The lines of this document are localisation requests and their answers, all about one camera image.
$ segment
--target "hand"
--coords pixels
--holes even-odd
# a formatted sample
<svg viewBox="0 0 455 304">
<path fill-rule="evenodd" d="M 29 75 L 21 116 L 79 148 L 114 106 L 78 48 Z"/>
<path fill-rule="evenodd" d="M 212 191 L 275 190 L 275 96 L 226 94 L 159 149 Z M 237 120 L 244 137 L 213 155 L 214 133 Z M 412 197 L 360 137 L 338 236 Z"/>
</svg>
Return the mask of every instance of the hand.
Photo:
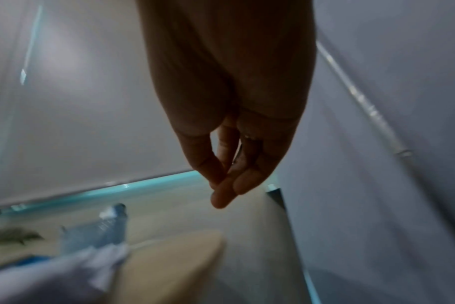
<svg viewBox="0 0 455 304">
<path fill-rule="evenodd" d="M 157 95 L 189 164 L 214 189 L 213 206 L 223 208 L 260 185 L 291 144 L 315 64 L 312 4 L 137 2 Z"/>
</svg>

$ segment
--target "skin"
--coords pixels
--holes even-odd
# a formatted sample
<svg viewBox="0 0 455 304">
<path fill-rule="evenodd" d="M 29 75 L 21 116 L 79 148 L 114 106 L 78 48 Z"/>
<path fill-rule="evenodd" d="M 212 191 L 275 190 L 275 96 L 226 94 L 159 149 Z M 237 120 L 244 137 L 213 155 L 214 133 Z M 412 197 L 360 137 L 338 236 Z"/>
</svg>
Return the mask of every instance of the skin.
<svg viewBox="0 0 455 304">
<path fill-rule="evenodd" d="M 315 65 L 312 3 L 137 3 L 156 93 L 189 164 L 214 189 L 213 206 L 224 208 L 260 185 L 291 144 Z"/>
</svg>

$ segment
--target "white cloth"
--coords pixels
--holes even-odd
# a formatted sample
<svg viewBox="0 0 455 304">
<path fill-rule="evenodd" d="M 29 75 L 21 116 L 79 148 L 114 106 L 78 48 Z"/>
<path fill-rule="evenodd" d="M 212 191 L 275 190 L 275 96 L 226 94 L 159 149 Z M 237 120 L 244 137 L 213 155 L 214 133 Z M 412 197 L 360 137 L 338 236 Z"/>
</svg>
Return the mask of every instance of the white cloth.
<svg viewBox="0 0 455 304">
<path fill-rule="evenodd" d="M 109 290 L 128 254 L 126 244 L 110 244 L 2 270 L 0 304 L 91 303 Z"/>
</svg>

